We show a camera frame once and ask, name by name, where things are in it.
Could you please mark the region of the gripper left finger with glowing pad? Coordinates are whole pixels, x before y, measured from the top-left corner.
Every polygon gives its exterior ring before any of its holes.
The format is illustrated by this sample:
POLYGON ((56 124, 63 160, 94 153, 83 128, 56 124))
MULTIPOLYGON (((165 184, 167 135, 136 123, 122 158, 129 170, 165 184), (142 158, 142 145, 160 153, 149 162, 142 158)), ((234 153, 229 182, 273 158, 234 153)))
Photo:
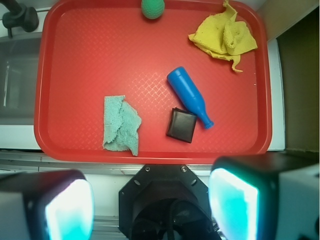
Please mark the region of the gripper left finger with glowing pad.
POLYGON ((75 169, 0 176, 2 240, 89 240, 94 194, 75 169))

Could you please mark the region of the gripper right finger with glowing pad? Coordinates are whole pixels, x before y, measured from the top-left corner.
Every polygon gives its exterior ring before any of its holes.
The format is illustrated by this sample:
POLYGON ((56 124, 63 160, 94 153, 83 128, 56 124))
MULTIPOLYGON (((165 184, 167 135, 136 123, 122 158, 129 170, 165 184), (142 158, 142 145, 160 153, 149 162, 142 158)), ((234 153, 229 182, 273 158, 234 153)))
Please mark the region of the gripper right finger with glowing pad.
POLYGON ((212 164, 208 200, 228 240, 317 240, 317 153, 221 156, 212 164))

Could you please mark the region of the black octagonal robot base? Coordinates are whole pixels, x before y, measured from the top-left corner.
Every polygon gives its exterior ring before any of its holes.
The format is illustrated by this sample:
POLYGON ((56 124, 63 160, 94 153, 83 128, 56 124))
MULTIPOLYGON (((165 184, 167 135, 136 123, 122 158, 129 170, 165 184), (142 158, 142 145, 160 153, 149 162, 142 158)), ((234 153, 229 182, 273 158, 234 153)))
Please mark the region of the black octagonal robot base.
POLYGON ((208 187, 186 165, 145 165, 118 192, 129 240, 219 240, 208 187))

